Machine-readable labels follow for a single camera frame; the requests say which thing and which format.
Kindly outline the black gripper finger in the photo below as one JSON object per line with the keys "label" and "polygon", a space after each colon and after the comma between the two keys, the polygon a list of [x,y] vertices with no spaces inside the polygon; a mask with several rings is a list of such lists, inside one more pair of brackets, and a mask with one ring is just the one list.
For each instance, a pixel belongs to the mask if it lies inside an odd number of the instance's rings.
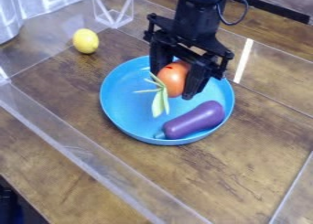
{"label": "black gripper finger", "polygon": [[170,47],[161,42],[150,43],[150,72],[158,75],[161,69],[173,62],[174,55]]}
{"label": "black gripper finger", "polygon": [[197,61],[192,64],[182,92],[185,100],[190,100],[204,90],[209,79],[213,77],[216,68],[217,64],[214,60]]}

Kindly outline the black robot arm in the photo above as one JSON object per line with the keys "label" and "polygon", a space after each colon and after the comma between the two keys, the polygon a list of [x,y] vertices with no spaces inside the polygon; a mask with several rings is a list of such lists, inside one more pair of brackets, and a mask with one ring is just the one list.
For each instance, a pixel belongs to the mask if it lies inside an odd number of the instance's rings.
{"label": "black robot arm", "polygon": [[190,100],[210,78],[221,80],[233,51],[216,35],[227,0],[178,0],[173,19],[152,13],[144,39],[150,43],[150,71],[154,75],[174,58],[192,65],[182,98]]}

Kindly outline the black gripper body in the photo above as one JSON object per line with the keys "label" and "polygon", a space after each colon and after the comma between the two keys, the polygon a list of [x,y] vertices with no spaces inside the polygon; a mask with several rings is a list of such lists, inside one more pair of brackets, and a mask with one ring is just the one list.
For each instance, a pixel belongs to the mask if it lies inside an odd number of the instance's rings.
{"label": "black gripper body", "polygon": [[221,79],[233,51],[217,40],[220,23],[227,23],[223,13],[227,0],[178,0],[173,19],[148,15],[149,29],[145,40],[161,42],[170,47],[174,58],[190,65],[197,61],[214,60],[217,68],[212,78]]}

